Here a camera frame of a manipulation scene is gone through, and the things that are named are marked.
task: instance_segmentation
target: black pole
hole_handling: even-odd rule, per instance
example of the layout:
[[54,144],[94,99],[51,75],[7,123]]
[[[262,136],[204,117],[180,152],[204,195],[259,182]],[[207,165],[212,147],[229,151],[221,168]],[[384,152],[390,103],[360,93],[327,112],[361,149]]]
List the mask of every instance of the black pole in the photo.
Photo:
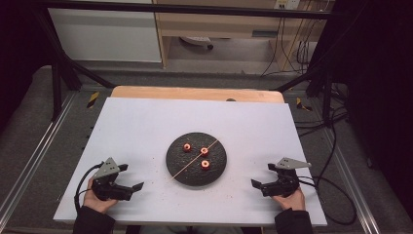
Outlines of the black pole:
[[322,120],[327,128],[331,127],[332,119],[330,119],[330,104],[331,104],[331,85],[333,77],[331,73],[327,73],[324,83],[324,96],[322,98]]
[[73,69],[67,65],[65,57],[62,55],[63,48],[61,47],[52,27],[45,19],[45,14],[42,11],[42,8],[33,7],[31,9],[31,13],[36,18],[40,29],[43,30],[46,38],[48,39],[48,43],[51,45],[52,49],[50,51],[50,56],[57,62],[60,72],[59,74],[65,81],[67,87],[69,90],[79,90],[82,87],[82,83]]
[[80,73],[88,76],[89,78],[93,79],[94,81],[96,81],[97,83],[99,83],[100,85],[109,88],[109,89],[113,89],[115,87],[117,87],[117,85],[112,84],[111,82],[101,78],[100,76],[94,74],[93,72],[89,71],[86,67],[82,66],[81,64],[77,63],[75,60],[73,60],[72,58],[70,58],[67,54],[64,54],[67,62],[69,64],[72,65],[72,67],[79,71]]
[[307,73],[302,74],[301,76],[293,79],[292,81],[290,81],[286,84],[283,84],[283,85],[279,86],[278,88],[275,88],[275,89],[270,90],[270,91],[278,91],[278,92],[282,93],[284,91],[287,91],[291,87],[294,87],[294,86],[300,84],[301,82],[303,82],[305,80],[311,80],[312,77],[314,77],[319,72],[320,72],[320,68],[319,68],[319,66],[317,66],[314,69],[309,70]]
[[52,81],[53,81],[53,117],[54,121],[61,111],[61,85],[60,85],[60,72],[58,62],[52,64]]

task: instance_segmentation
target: electrical cord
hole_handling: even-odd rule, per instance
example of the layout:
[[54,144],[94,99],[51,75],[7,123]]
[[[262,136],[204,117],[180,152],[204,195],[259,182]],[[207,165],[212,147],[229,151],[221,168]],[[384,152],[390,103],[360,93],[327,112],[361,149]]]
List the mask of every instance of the electrical cord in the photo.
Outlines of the electrical cord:
[[[298,52],[297,52],[296,58],[297,58],[297,62],[300,63],[300,64],[304,64],[304,63],[308,64],[309,63],[309,48],[310,48],[309,39],[310,39],[311,33],[313,32],[314,26],[316,25],[317,22],[318,22],[317,20],[314,20],[313,24],[311,25],[311,27],[309,29],[309,32],[307,33],[307,36],[305,37],[305,39],[302,43],[302,44],[304,44],[303,48],[301,49],[301,43],[298,46]],[[303,56],[300,60],[299,59],[299,57],[300,57],[299,54],[301,54],[301,51],[302,51]]]
[[[356,208],[356,204],[355,204],[355,202],[353,201],[353,199],[350,197],[350,195],[349,195],[346,191],[344,191],[341,187],[339,187],[339,186],[338,186],[337,184],[335,184],[333,181],[331,181],[331,180],[329,180],[329,179],[327,179],[327,178],[325,178],[325,177],[321,177],[321,176],[313,176],[313,177],[299,176],[299,178],[300,178],[300,177],[307,178],[307,179],[310,179],[310,180],[312,180],[312,181],[315,181],[315,178],[318,179],[318,180],[324,180],[325,182],[327,182],[328,184],[330,184],[331,186],[333,186],[333,187],[335,187],[337,190],[339,190],[339,191],[350,201],[350,204],[351,204],[352,209],[353,209],[352,219],[351,219],[350,221],[341,221],[341,220],[338,220],[338,219],[332,217],[332,216],[331,216],[330,214],[328,214],[326,211],[324,211],[324,214],[325,214],[325,216],[326,216],[327,218],[329,218],[331,221],[333,221],[333,222],[335,222],[335,223],[338,223],[338,224],[341,224],[341,225],[352,225],[353,223],[355,223],[355,221],[356,221],[356,219],[357,219],[357,208]],[[300,183],[303,183],[303,184],[306,184],[306,185],[309,185],[309,186],[314,187],[314,188],[316,189],[317,193],[319,194],[319,186],[318,186],[318,185],[312,184],[312,183],[307,182],[307,181],[303,181],[303,180],[301,180],[301,179],[299,179],[299,181],[300,181]]]
[[323,120],[316,120],[316,121],[294,121],[294,124],[315,124],[315,123],[322,123]]
[[[309,20],[308,23],[307,23],[307,26],[306,26],[305,28],[309,28],[311,22],[312,22],[312,21]],[[304,57],[300,60],[300,54],[301,54],[301,53],[304,53],[304,54],[305,54],[305,48],[306,48],[306,45],[307,45],[307,43],[308,43],[308,40],[305,39],[305,38],[307,38],[307,37],[303,35],[302,41],[300,41],[300,44],[298,45],[298,49],[297,49],[296,59],[297,59],[297,62],[299,62],[299,63],[306,63],[306,62],[307,62],[307,61],[304,61]]]
[[77,214],[79,214],[79,212],[80,212],[79,196],[80,196],[80,194],[82,194],[83,192],[86,192],[86,191],[89,190],[89,188],[88,188],[88,189],[86,189],[86,190],[84,190],[84,191],[82,191],[82,192],[79,192],[79,191],[80,191],[80,188],[82,187],[83,182],[85,181],[86,176],[88,176],[88,174],[89,174],[91,171],[93,171],[94,169],[99,169],[99,168],[103,165],[103,163],[104,163],[104,162],[101,162],[100,164],[97,164],[97,165],[94,165],[93,167],[91,167],[91,168],[83,175],[82,179],[80,180],[79,185],[78,185],[78,187],[77,187],[77,189],[76,189],[75,197],[74,197],[75,208],[76,208]]
[[[339,122],[339,121],[347,118],[347,116],[348,116],[348,113],[347,113],[347,112],[341,113],[341,114],[337,115],[337,116],[333,119],[333,122]],[[297,127],[296,127],[297,130],[310,129],[308,132],[303,133],[303,134],[300,134],[300,135],[298,135],[298,136],[299,136],[299,137],[303,137],[303,136],[305,136],[305,135],[311,134],[311,133],[313,133],[313,132],[316,132],[317,130],[320,130],[320,129],[326,127],[326,126],[325,126],[325,123],[324,123],[322,120],[319,120],[319,121],[316,121],[316,122],[321,122],[321,124],[318,124],[318,125],[315,125],[315,126],[297,126]]]
[[327,1],[327,5],[325,5],[324,10],[323,10],[324,12],[327,11],[328,4],[330,4],[330,0]]
[[281,73],[289,73],[289,72],[297,72],[297,71],[296,71],[296,70],[274,71],[274,72],[267,73],[267,74],[265,74],[265,75],[263,75],[263,76],[261,76],[261,77],[268,76],[268,75],[272,75],[272,74],[281,74]]
[[304,56],[306,54],[307,44],[308,44],[308,42],[306,42],[306,41],[300,41],[300,44],[298,44],[298,49],[296,51],[294,51],[295,59],[300,64],[308,64],[309,63],[307,59],[304,59]]
[[[328,156],[328,158],[327,158],[327,161],[325,162],[325,164],[324,164],[324,166],[323,166],[323,168],[322,168],[322,170],[321,170],[321,173],[320,173],[318,176],[313,176],[313,178],[311,178],[311,177],[306,177],[306,176],[299,176],[299,177],[304,177],[304,178],[311,179],[314,184],[311,184],[311,183],[309,183],[309,182],[307,182],[307,181],[303,181],[303,180],[301,180],[301,179],[300,179],[299,181],[300,181],[301,183],[303,183],[303,184],[307,184],[307,185],[313,186],[313,187],[316,189],[316,191],[317,191],[318,194],[319,194],[319,183],[320,183],[322,180],[325,181],[325,182],[327,182],[327,183],[330,184],[331,186],[335,187],[337,190],[339,190],[344,196],[346,196],[346,198],[347,198],[347,199],[350,201],[350,203],[351,203],[351,206],[352,206],[352,209],[353,209],[353,217],[352,217],[352,219],[351,219],[350,221],[341,221],[341,220],[338,220],[338,219],[332,217],[331,215],[327,214],[326,212],[324,212],[324,213],[325,213],[325,216],[326,216],[327,218],[329,218],[330,220],[332,220],[333,222],[335,222],[335,223],[338,223],[338,224],[341,224],[341,225],[351,225],[351,224],[353,224],[353,223],[356,221],[356,219],[357,219],[357,208],[356,208],[355,202],[354,202],[353,199],[350,197],[350,195],[349,195],[348,193],[346,193],[346,191],[344,191],[342,188],[340,188],[337,184],[335,184],[335,183],[332,182],[331,180],[323,177],[323,175],[324,175],[324,173],[325,173],[325,171],[326,171],[326,169],[327,169],[327,167],[328,167],[328,165],[329,165],[329,163],[330,163],[330,161],[331,161],[331,159],[332,159],[332,157],[333,157],[333,155],[334,155],[335,147],[336,147],[336,144],[337,144],[337,134],[336,134],[336,131],[335,131],[335,128],[334,128],[334,123],[336,123],[336,122],[342,120],[343,118],[346,118],[346,117],[347,117],[347,112],[340,113],[339,115],[336,115],[336,112],[339,111],[340,109],[343,109],[343,108],[344,108],[344,106],[341,106],[341,107],[339,107],[339,108],[336,108],[336,109],[332,112],[332,114],[331,114],[331,120],[332,120],[332,121],[331,121],[331,130],[332,130],[332,132],[333,132],[333,138],[334,138],[334,139],[333,139],[333,145],[332,145],[332,148],[331,148],[331,152],[330,152],[330,154],[329,154],[329,156]],[[318,130],[318,129],[321,129],[321,128],[325,127],[325,123],[324,123],[322,120],[321,120],[321,121],[316,121],[316,122],[317,122],[317,123],[321,123],[321,124],[318,124],[318,125],[316,125],[316,126],[309,126],[309,127],[308,127],[308,126],[298,127],[297,129],[311,129],[309,132],[306,132],[306,133],[305,133],[305,135],[306,135],[306,134],[312,133],[312,132],[314,132],[314,131],[316,131],[316,130]]]
[[[309,8],[310,8],[310,6],[311,6],[311,3],[312,3],[312,0],[310,0],[310,1],[308,2],[305,11],[309,11]],[[307,27],[306,27],[306,28],[308,28],[308,26],[310,25],[310,22],[311,22],[311,20],[309,20],[309,22],[307,23]],[[299,61],[299,53],[300,53],[301,44],[302,44],[302,43],[301,43],[301,41],[300,41],[300,44],[298,45],[298,50],[297,50],[297,53],[296,53],[296,60],[297,60],[297,62],[300,64],[301,74],[304,74],[304,70],[307,71],[308,66],[307,66],[306,69],[304,69],[304,64]],[[306,55],[306,43],[304,44],[303,52],[304,52],[304,55],[303,55],[303,60],[304,60],[304,56]]]
[[260,75],[260,77],[266,76],[266,75],[264,75],[265,72],[267,72],[267,70],[270,68],[271,64],[273,64],[274,59],[276,58],[277,44],[278,44],[278,41],[279,41],[279,31],[280,31],[280,26],[281,26],[281,24],[282,24],[282,19],[280,18],[279,27],[277,28],[276,46],[275,46],[275,49],[274,49],[273,58],[271,58],[270,64],[268,64],[267,68],[264,70],[264,72],[262,72],[262,74]]
[[[282,41],[283,41],[283,30],[284,30],[284,29],[285,29],[285,18],[282,19]],[[289,65],[291,66],[291,68],[292,68],[295,72],[299,73],[298,70],[296,70],[296,69],[294,68],[294,66],[292,65],[291,60],[289,59],[288,55],[286,54],[286,52],[285,52],[285,50],[284,50],[284,48],[283,48],[283,44],[282,44],[282,53],[285,55],[285,58],[286,58],[286,60],[288,61],[288,63],[289,63]]]

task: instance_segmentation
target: metal bracket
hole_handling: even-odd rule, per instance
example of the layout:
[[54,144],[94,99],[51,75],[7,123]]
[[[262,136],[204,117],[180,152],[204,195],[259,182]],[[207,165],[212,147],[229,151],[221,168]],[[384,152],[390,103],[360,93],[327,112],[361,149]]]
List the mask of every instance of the metal bracket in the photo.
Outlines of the metal bracket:
[[311,168],[311,163],[301,162],[295,159],[282,158],[275,167],[278,169],[293,170],[299,168]]
[[101,178],[104,176],[110,176],[119,173],[121,169],[115,163],[113,158],[108,158],[106,162],[100,167],[100,169],[94,174],[94,179]]

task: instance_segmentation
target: floor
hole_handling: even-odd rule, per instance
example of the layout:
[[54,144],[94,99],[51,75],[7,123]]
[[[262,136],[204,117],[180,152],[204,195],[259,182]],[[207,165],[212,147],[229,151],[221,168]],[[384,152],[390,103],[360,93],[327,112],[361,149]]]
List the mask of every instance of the floor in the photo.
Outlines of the floor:
[[[292,60],[297,71],[280,72],[277,63],[272,59],[269,43],[264,40],[212,39],[213,50],[189,45],[178,38],[172,40],[169,66],[162,68],[159,64],[119,63],[119,62],[84,62],[105,79],[122,85],[139,86],[178,86],[203,88],[233,88],[269,90],[290,81],[302,72],[298,62]],[[44,132],[50,127],[52,116],[52,86],[50,70],[46,67],[39,70],[23,103],[14,114],[6,130],[0,136],[0,165],[8,170],[0,172],[1,201],[19,201],[9,210],[9,216],[2,216],[2,225],[7,221],[3,233],[70,233],[70,225],[56,223],[53,215],[58,205],[58,197],[64,192],[76,162],[82,155],[82,148],[87,144],[92,132],[91,127],[98,117],[110,90],[105,90],[95,82],[82,77],[84,88],[74,94],[75,99],[67,116],[55,136],[53,142],[41,154],[41,163],[33,168],[29,183],[22,185],[19,196],[10,198],[10,191],[19,179],[27,162],[36,149]],[[307,98],[305,89],[308,83],[303,82],[284,93],[285,101],[290,104],[294,121],[298,126],[308,126],[302,122],[319,120],[320,99]],[[87,105],[91,94],[100,91],[94,108]],[[297,108],[297,98],[301,98],[302,106]],[[341,100],[334,100],[332,108],[339,108]],[[297,130],[304,134],[308,130]],[[377,222],[379,233],[413,233],[413,224],[402,206],[386,183],[380,171],[369,169],[362,146],[352,130],[351,123],[341,121],[336,124],[338,146],[336,154],[341,154],[349,164],[360,191]],[[312,174],[318,175],[331,151],[329,130],[321,129],[300,137],[303,150],[309,162],[313,163]],[[328,167],[325,176],[346,187],[335,158]],[[320,194],[325,212],[339,220],[352,218],[350,203],[334,187],[324,184]],[[340,225],[328,221],[328,226],[317,227],[317,233],[368,233],[357,219],[351,225]],[[116,232],[124,230],[117,226]],[[274,228],[266,227],[265,233],[276,233]]]

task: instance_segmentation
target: white table surface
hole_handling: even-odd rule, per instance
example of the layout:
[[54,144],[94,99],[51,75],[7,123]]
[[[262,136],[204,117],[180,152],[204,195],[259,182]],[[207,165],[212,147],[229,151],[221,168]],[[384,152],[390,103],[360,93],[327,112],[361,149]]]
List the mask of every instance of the white table surface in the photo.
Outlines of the white table surface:
[[[193,132],[216,137],[228,157],[223,175],[203,187],[171,179],[166,166],[170,144]],[[263,197],[250,180],[277,180],[267,164],[283,157],[306,161],[287,104],[110,97],[54,220],[74,222],[73,196],[81,177],[109,157],[118,165],[129,165],[119,174],[118,184],[144,182],[130,201],[121,201],[109,211],[120,224],[274,225],[281,207]],[[311,176],[308,169],[298,169],[297,174]],[[312,224],[326,225],[315,189],[301,187]]]

